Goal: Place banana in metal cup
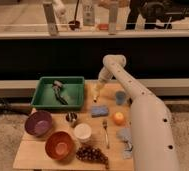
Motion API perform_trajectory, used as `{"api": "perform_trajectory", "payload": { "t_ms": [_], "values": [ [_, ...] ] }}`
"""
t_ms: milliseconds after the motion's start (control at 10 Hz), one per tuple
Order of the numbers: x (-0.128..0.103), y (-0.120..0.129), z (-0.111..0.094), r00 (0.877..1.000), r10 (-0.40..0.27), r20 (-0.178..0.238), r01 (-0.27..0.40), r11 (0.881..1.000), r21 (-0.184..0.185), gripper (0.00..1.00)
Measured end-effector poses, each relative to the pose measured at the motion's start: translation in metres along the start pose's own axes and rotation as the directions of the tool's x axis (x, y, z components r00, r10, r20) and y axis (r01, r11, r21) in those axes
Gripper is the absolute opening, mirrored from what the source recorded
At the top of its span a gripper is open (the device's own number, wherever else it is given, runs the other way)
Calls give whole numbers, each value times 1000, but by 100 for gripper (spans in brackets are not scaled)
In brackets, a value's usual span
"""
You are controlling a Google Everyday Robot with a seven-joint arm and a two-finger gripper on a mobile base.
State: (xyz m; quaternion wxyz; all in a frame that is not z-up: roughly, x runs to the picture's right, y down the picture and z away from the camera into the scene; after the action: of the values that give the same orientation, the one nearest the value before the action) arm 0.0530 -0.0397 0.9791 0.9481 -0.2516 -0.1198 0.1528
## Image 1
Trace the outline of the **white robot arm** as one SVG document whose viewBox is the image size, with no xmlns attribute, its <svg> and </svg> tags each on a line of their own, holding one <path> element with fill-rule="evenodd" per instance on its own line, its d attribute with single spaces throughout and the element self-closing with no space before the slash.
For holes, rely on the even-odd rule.
<svg viewBox="0 0 189 171">
<path fill-rule="evenodd" d="M 124 55 L 106 55 L 98 76 L 102 87 L 112 77 L 132 100 L 130 106 L 134 171 L 180 171 L 171 129 L 171 112 L 125 69 Z"/>
</svg>

